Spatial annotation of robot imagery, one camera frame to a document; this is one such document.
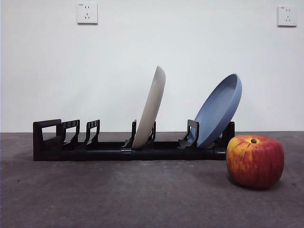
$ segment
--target gray floor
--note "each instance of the gray floor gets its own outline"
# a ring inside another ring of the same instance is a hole
[[[303,228],[304,132],[260,134],[285,149],[282,178],[268,190],[233,183],[225,161],[32,161],[30,133],[2,133],[1,227]]]

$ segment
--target apple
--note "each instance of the apple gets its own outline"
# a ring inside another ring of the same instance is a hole
[[[236,182],[252,188],[269,188],[283,173],[283,147],[268,136],[239,135],[228,144],[226,164]]]

